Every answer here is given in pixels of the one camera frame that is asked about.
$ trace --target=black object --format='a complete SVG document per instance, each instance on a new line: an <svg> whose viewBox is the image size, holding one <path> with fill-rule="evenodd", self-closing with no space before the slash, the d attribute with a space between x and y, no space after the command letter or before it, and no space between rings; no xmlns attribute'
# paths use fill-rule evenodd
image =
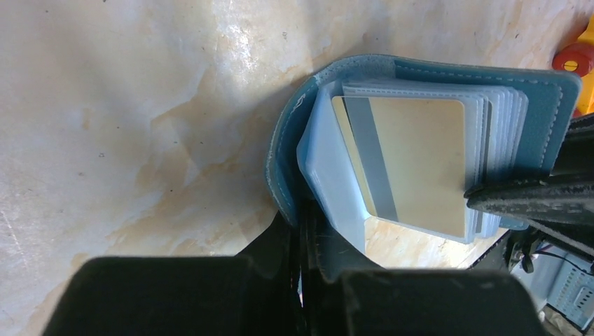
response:
<svg viewBox="0 0 594 336"><path fill-rule="evenodd" d="M315 202L300 218L294 232L277 216L235 257L91 260L45 335L544 335L509 274L385 270Z"/></svg>

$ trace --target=blue wallet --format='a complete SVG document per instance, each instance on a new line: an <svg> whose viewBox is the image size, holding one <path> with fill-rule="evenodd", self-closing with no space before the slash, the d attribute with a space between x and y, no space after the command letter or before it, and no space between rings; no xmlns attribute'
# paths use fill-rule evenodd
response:
<svg viewBox="0 0 594 336"><path fill-rule="evenodd" d="M297 165L296 149L318 88L351 77L503 85L524 92L529 103L514 179L549 175L581 91L581 79L563 71L443 64L390 55L357 55L338 60L299 87L280 113L272 133L265 161L266 183L281 214L294 227L298 226L300 203L311 198L311 191ZM526 223L510 218L503 218L500 226L514 230L527 228Z"/></svg>

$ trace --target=leather wallet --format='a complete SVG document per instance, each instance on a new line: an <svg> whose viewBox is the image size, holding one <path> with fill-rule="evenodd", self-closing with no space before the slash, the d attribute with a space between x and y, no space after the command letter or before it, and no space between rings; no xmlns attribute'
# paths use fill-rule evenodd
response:
<svg viewBox="0 0 594 336"><path fill-rule="evenodd" d="M434 83L503 85L524 92L529 103L513 179L549 175L581 91L580 78L564 71L443 64L391 55L357 55L335 61L307 79L290 98L280 113L265 159L265 178L270 194L292 226L298 226L301 202L311 198L311 191L297 165L296 149L318 88L348 78L386 77ZM500 226L521 230L527 224L504 218Z"/></svg>

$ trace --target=gray stripe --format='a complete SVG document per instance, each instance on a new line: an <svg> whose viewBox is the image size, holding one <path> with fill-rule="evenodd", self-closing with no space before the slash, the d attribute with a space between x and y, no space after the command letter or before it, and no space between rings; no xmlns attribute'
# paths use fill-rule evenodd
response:
<svg viewBox="0 0 594 336"><path fill-rule="evenodd" d="M344 97L343 101L378 217L398 221L369 99Z"/></svg>

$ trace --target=white stitching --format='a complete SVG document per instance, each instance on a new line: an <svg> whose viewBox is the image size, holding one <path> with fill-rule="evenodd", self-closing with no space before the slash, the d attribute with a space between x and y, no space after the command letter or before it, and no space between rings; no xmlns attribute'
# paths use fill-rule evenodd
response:
<svg viewBox="0 0 594 336"><path fill-rule="evenodd" d="M410 68L408 66L401 66L401 65L396 65L396 68L400 68L400 69L405 69L405 70L413 70L413 71L419 71L419 72L429 72L431 74L442 74L441 72L437 72L437 71L428 71L428 70L421 70L421 69L415 69L415 68ZM492 77L490 76L472 76L472 75L466 75L467 77L474 77L474 78L481 78L481 79L491 79ZM502 81L503 78L501 77L495 77L496 80L498 81ZM555 84L555 83L550 83L550 82L543 82L540 80L525 80L525 79L515 79L515 78L506 78L508 81L512 81L512 82L521 82L521 83L531 83L531 84L544 84L544 85L552 85L555 88L557 88L557 90L559 90L559 99L557 101L557 106L555 107L555 114L553 114L553 122L551 123L551 128L548 130L548 135L546 137L546 140L544 142L544 150L541 156L541 160L540 160L540 164L539 164L539 169L542 169L542 165L544 164L544 157L546 155L546 151L548 150L548 144L551 141L551 135L553 134L553 128L555 127L555 122L557 121L557 115L559 114L559 107L561 106L561 99L563 98L563 90L562 88Z"/></svg>

